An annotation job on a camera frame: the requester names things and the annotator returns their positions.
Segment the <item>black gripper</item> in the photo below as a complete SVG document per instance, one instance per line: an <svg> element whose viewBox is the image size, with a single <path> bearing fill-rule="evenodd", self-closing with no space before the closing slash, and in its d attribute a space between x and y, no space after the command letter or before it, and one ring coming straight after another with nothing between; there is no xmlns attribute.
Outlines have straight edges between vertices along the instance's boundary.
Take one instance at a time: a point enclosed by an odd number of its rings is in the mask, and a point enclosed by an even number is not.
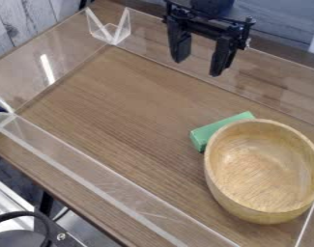
<svg viewBox="0 0 314 247"><path fill-rule="evenodd" d="M163 0L163 3L173 61L181 63L190 55L189 27L193 33L216 40L209 74L213 77L220 76L232 63L236 47L244 50L249 46L254 19L250 16L230 17L234 0Z"/></svg>

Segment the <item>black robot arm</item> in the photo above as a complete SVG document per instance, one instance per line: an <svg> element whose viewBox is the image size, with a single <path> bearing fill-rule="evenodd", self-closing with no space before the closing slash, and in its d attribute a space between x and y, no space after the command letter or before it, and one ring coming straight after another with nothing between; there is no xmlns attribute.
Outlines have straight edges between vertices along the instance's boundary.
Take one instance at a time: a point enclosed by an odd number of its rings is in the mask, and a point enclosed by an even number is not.
<svg viewBox="0 0 314 247"><path fill-rule="evenodd" d="M163 0L167 45L171 60L179 64L191 54L191 35L216 42L209 75L217 77L229 68L236 51L249 46L256 21L226 17L234 0Z"/></svg>

